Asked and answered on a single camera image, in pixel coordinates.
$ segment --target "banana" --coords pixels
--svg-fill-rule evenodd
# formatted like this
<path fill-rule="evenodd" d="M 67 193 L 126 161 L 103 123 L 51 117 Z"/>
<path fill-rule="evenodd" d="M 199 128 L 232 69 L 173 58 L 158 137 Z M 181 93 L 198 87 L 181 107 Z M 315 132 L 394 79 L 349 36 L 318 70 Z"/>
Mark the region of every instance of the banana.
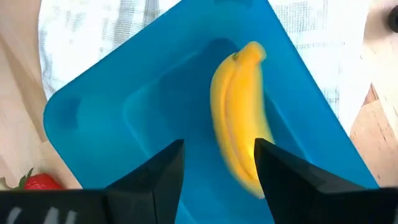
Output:
<path fill-rule="evenodd" d="M 264 111 L 261 62 L 265 57 L 259 43 L 248 43 L 219 65 L 210 86 L 221 155 L 240 184 L 258 198 L 264 198 L 264 192 L 254 163 L 254 140 L 274 142 Z"/>

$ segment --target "black object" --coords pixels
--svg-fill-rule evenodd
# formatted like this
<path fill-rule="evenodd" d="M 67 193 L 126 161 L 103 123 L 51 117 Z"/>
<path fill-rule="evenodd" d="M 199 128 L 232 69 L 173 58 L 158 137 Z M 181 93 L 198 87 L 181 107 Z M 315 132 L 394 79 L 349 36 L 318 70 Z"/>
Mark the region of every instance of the black object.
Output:
<path fill-rule="evenodd" d="M 398 190 L 366 190 L 264 140 L 254 159 L 276 224 L 377 223 L 396 217 Z"/>
<path fill-rule="evenodd" d="M 388 15 L 388 26 L 394 32 L 398 32 L 398 6 L 394 7 Z"/>
<path fill-rule="evenodd" d="M 104 190 L 0 191 L 0 223 L 173 224 L 183 167 L 176 140 Z"/>

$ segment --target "wooden table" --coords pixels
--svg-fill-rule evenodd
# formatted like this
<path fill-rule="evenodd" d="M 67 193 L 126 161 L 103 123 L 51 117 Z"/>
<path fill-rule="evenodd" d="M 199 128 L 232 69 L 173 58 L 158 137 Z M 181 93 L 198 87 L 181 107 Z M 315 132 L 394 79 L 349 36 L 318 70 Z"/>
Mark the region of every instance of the wooden table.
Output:
<path fill-rule="evenodd" d="M 381 185 L 398 185 L 398 142 L 394 134 L 398 131 L 398 78 L 394 74 L 398 34 L 388 33 L 382 23 L 384 5 L 393 2 L 373 0 L 370 7 L 363 60 L 373 71 L 379 97 L 370 91 L 351 132 L 359 153 Z M 79 188 L 42 127 L 46 100 L 37 49 L 39 6 L 40 0 L 0 1 L 0 177 L 16 185 L 35 167 L 36 172 L 48 172 L 66 187 Z"/>

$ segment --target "red strawberry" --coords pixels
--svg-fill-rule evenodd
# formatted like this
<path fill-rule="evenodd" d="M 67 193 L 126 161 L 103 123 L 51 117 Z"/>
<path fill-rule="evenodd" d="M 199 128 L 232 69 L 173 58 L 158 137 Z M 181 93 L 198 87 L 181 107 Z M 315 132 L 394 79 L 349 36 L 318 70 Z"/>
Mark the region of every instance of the red strawberry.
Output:
<path fill-rule="evenodd" d="M 19 185 L 14 190 L 63 190 L 65 189 L 60 184 L 58 184 L 50 175 L 48 174 L 36 174 L 32 175 L 33 168 L 23 176 Z"/>

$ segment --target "yellow banana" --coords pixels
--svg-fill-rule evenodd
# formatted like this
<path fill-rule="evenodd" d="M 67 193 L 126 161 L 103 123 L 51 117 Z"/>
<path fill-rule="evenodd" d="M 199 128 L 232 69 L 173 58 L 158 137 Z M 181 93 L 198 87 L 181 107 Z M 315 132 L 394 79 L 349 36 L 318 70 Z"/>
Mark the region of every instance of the yellow banana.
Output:
<path fill-rule="evenodd" d="M 256 165 L 254 140 L 273 142 L 264 112 L 261 62 L 266 53 L 257 42 L 227 57 L 210 86 L 213 126 L 230 171 L 247 190 L 264 198 Z"/>

